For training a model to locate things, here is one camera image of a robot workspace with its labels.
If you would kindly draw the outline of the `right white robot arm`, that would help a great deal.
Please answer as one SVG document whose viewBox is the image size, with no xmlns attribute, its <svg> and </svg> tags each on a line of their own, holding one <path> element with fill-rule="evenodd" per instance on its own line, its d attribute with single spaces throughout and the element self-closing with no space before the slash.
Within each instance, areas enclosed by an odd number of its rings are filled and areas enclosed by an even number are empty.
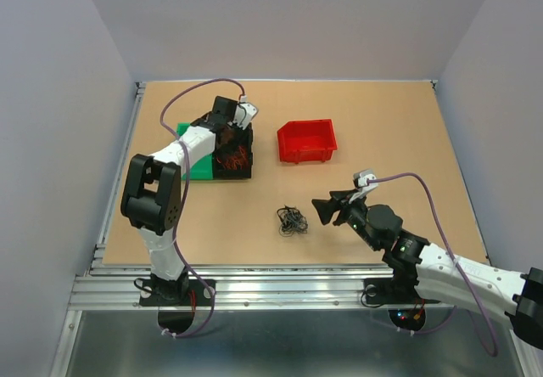
<svg viewBox="0 0 543 377">
<path fill-rule="evenodd" d="M 352 191 L 333 191 L 329 199 L 311 203 L 322 224 L 346 224 L 371 250 L 383 252 L 383 262 L 393 271 L 390 290 L 395 298 L 416 297 L 478 311 L 509 325 L 525 343 L 542 347 L 540 269 L 520 273 L 452 255 L 405 230 L 388 205 L 367 205 Z"/>
</svg>

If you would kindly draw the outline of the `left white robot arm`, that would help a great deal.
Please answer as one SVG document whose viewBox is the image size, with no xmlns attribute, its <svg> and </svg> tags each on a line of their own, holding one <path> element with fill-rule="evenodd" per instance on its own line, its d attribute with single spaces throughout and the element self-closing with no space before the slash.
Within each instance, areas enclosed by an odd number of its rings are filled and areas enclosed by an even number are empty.
<svg viewBox="0 0 543 377">
<path fill-rule="evenodd" d="M 211 111 L 193 121 L 174 141 L 151 155 L 132 157 L 120 212 L 138 230 L 151 272 L 134 284 L 144 307 L 179 306 L 188 297 L 187 265 L 180 257 L 176 228 L 182 217 L 191 168 L 217 150 L 249 135 L 258 109 L 243 96 L 217 96 Z"/>
</svg>

